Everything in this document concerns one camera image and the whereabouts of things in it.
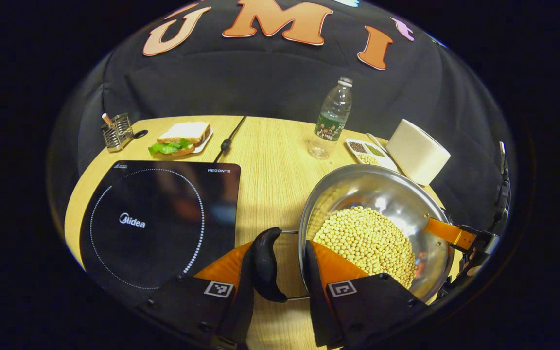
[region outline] letter m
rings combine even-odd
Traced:
[[[304,44],[323,45],[321,27],[325,16],[333,11],[325,6],[302,2],[289,9],[282,10],[274,0],[240,0],[242,5],[235,23],[226,29],[225,37],[250,37],[256,33],[252,27],[254,18],[258,21],[263,34],[271,37],[289,22],[291,28],[282,32],[287,40],[303,42]]]

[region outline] white dotted circle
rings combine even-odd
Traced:
[[[191,182],[189,182],[189,180],[187,178],[185,178],[183,175],[176,173],[174,171],[171,170],[167,170],[167,169],[159,169],[159,168],[151,168],[151,169],[144,169],[144,170],[138,170],[134,173],[130,173],[129,175],[122,177],[120,179],[118,179],[118,181],[124,180],[127,177],[131,176],[131,175],[135,175],[137,173],[142,173],[142,171],[151,171],[151,170],[160,170],[160,171],[167,171],[169,173],[173,173],[175,175],[180,176],[182,179],[184,179],[185,181],[187,181],[187,183],[189,184],[189,186],[192,187],[193,192],[196,193],[196,197],[198,197],[198,203],[200,204],[200,212],[202,213],[202,221],[201,221],[201,228],[200,228],[200,237],[198,237],[198,246],[196,246],[196,250],[193,253],[192,258],[189,260],[189,264],[187,264],[187,266],[185,267],[185,269],[183,270],[182,273],[187,273],[189,271],[189,269],[192,267],[193,262],[196,260],[196,257],[198,257],[198,252],[200,252],[200,246],[202,245],[202,239],[204,238],[204,208],[202,208],[202,199],[200,199],[200,195],[198,194],[198,190],[196,190],[196,188],[193,186],[193,184]],[[105,192],[103,192],[103,194],[98,198],[98,201],[96,201],[96,204],[94,205],[94,209],[92,209],[92,215],[90,215],[89,217],[89,239],[92,243],[92,248],[94,250],[94,252],[96,253],[96,257],[98,258],[98,260],[101,262],[101,264],[103,264],[103,267],[109,271],[109,273],[111,273],[111,275],[113,275],[113,277],[116,277],[119,281],[121,281],[122,283],[128,284],[129,286],[135,287],[135,288],[140,288],[140,289],[147,289],[147,290],[153,290],[153,289],[158,289],[159,287],[142,287],[142,286],[136,286],[135,284],[131,284],[123,279],[121,279],[120,277],[118,277],[118,275],[116,275],[115,273],[113,273],[105,264],[105,262],[103,262],[103,259],[101,259],[101,256],[98,254],[98,252],[96,251],[96,247],[94,246],[94,239],[92,237],[92,222],[94,219],[94,212],[96,211],[96,208],[98,207],[98,204],[100,203],[101,199],[103,198],[103,196],[105,195],[105,193],[107,193],[107,191],[109,191],[111,189],[111,186],[109,186]]]

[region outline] bottle cap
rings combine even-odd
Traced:
[[[344,87],[352,87],[353,86],[353,80],[351,80],[349,78],[345,78],[345,77],[340,77],[340,79],[338,79],[338,83],[341,84]]]

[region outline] bottle label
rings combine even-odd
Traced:
[[[332,120],[320,113],[315,124],[315,135],[327,141],[338,141],[343,128],[345,128],[344,122]]]

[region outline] lettuce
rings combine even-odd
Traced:
[[[179,149],[188,148],[190,144],[192,143],[182,138],[179,142],[155,143],[153,144],[153,146],[150,146],[148,148],[148,151],[151,153],[151,155],[153,155],[153,153],[155,152],[162,152],[164,155],[169,155],[178,151]]]

